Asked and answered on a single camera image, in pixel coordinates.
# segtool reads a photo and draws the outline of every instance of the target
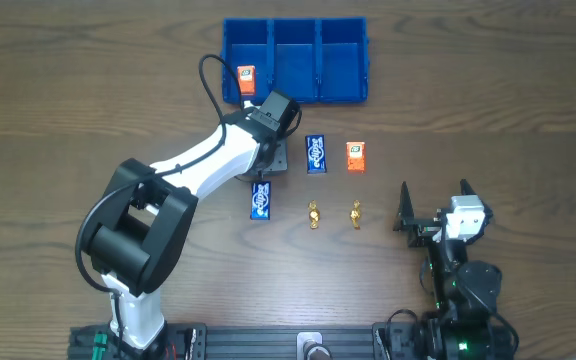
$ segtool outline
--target gold wrapped candy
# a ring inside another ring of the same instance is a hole
[[[316,229],[319,227],[319,209],[315,200],[308,204],[308,217],[310,218],[310,228]]]
[[[355,206],[355,208],[350,211],[350,220],[352,220],[352,226],[355,227],[355,230],[359,230],[359,223],[357,222],[359,219],[361,219],[361,210],[359,210],[360,205],[359,200],[355,200],[353,205]]]

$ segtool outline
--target wooden table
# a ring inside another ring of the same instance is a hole
[[[71,326],[110,317],[76,270],[76,231],[121,161],[167,159],[214,130],[197,61],[220,51],[224,17],[353,15],[368,18],[368,101],[304,106],[271,221],[249,220],[236,180],[201,204],[165,316],[372,324],[431,310],[424,251],[391,231],[400,185],[430,216],[465,177],[495,211],[469,256],[504,273],[518,358],[576,357],[576,1],[36,0],[0,1],[0,359],[64,358]],[[324,176],[306,175],[312,133],[326,134]],[[345,171],[346,141],[366,142],[365,175]]]

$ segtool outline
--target robotic arm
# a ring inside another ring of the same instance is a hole
[[[275,90],[259,109],[225,115],[210,137],[181,155],[151,166],[129,159],[117,168],[78,246],[118,297],[110,327],[133,357],[159,358],[165,348],[160,286],[181,256],[198,202],[233,176],[271,164],[298,113],[299,105]],[[154,214],[152,224],[130,215],[131,206]]]

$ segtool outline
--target blue candy wrapper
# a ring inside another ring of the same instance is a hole
[[[308,154],[308,174],[326,172],[326,150],[323,135],[306,135],[306,153]]]
[[[270,220],[270,181],[252,183],[251,220]]]

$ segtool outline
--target blue tray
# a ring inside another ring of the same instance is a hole
[[[221,56],[236,71],[254,65],[264,102],[278,88],[301,103],[353,103],[368,97],[366,18],[224,19]],[[235,80],[223,70],[224,101],[239,102]]]

